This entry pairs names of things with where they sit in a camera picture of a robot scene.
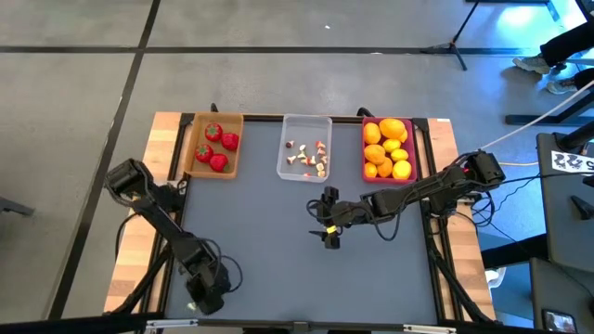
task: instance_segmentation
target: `red container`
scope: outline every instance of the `red container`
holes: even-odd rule
[[[373,122],[373,123],[380,125],[381,120],[384,120],[386,118],[393,118],[393,117],[365,117],[363,119],[363,125],[361,126],[361,139],[363,141],[363,149],[365,149],[365,147],[368,145],[365,142],[365,139],[363,136],[363,134],[364,134],[363,129],[365,128],[365,124],[367,124],[369,122]],[[405,128],[407,129],[407,132],[408,132],[408,139],[407,139],[407,141],[402,143],[402,146],[400,148],[405,150],[408,153],[407,161],[410,162],[410,165],[412,166],[412,169],[410,171],[410,177],[407,180],[394,179],[391,174],[388,177],[378,177],[378,176],[377,177],[366,177],[365,176],[365,162],[367,162],[367,161],[365,159],[365,154],[363,154],[363,152],[361,152],[361,155],[363,156],[363,169],[362,169],[363,179],[367,182],[384,183],[384,184],[392,184],[392,185],[408,185],[408,184],[411,184],[411,183],[417,181],[417,155],[415,154],[415,139],[413,138],[413,136],[415,135],[414,127],[412,126],[412,122],[410,120],[399,119],[399,118],[396,118],[396,119],[402,121],[405,124]],[[383,142],[385,140],[386,140],[386,138],[384,136],[382,136],[378,145],[383,144]]]

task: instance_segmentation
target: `red fruit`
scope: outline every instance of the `red fruit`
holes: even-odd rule
[[[237,150],[239,146],[239,136],[235,134],[223,134],[221,145],[228,150]]]
[[[228,170],[229,159],[225,154],[215,154],[209,161],[211,169],[215,172],[226,172]]]
[[[223,135],[223,128],[221,125],[217,123],[210,123],[206,125],[206,129],[204,129],[204,136],[206,139],[210,141],[219,141],[221,139],[221,135]]]
[[[214,151],[208,144],[202,144],[196,148],[194,151],[194,157],[196,157],[197,161],[200,162],[208,162],[213,157]]]

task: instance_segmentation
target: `person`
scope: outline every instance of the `person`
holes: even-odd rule
[[[550,69],[564,62],[572,54],[594,47],[594,21],[588,21],[569,32],[560,34],[540,46],[540,54],[528,58],[515,58],[513,63],[526,71],[549,74]],[[551,81],[547,89],[552,94],[576,92],[594,80],[594,69],[580,71],[573,78]]]

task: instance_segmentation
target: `lemon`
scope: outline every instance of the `lemon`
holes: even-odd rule
[[[365,155],[365,159],[377,165],[383,164],[383,161],[386,158],[386,150],[377,144],[368,145],[363,150],[363,154]]]
[[[400,141],[396,139],[388,139],[381,144],[383,149],[388,153],[392,153],[393,150],[400,148]]]
[[[383,160],[383,164],[378,166],[378,175],[380,177],[388,177],[392,173],[392,161],[388,158]]]
[[[412,172],[412,166],[408,161],[398,161],[392,169],[392,177],[396,180],[407,180]]]
[[[401,148],[395,149],[392,154],[390,154],[390,158],[392,158],[394,162],[406,161],[408,159],[408,152]]]
[[[363,139],[368,144],[378,144],[381,139],[380,127],[376,123],[367,123],[363,128]]]
[[[401,143],[404,143],[407,141],[407,139],[408,139],[408,131],[405,129],[405,131],[402,133],[400,138],[398,138],[398,140],[400,140]]]
[[[405,130],[405,124],[397,119],[383,119],[380,122],[381,134],[389,139],[399,139]]]
[[[371,162],[365,163],[365,176],[375,177],[378,174],[378,168]]]

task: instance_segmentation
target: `tripod stand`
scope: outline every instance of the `tripod stand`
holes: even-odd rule
[[[480,2],[480,0],[476,0],[474,5],[472,6],[471,12],[468,13],[468,16],[464,20],[464,23],[462,23],[462,25],[460,26],[460,29],[458,29],[458,32],[456,32],[456,35],[454,35],[454,38],[452,38],[452,40],[450,42],[444,43],[441,45],[429,46],[425,49],[421,49],[420,52],[422,54],[426,54],[426,55],[443,55],[443,54],[451,55],[451,54],[454,54],[458,58],[458,61],[460,62],[462,69],[464,71],[467,71],[468,68],[466,67],[466,63],[464,63],[464,59],[462,58],[462,55],[460,54],[460,52],[458,51],[458,48],[456,47],[456,42],[458,41],[458,38],[462,34],[464,27],[466,27],[466,23],[468,23],[468,20],[471,19],[471,16],[474,13],[474,10],[476,10],[476,7],[479,6],[479,2]]]

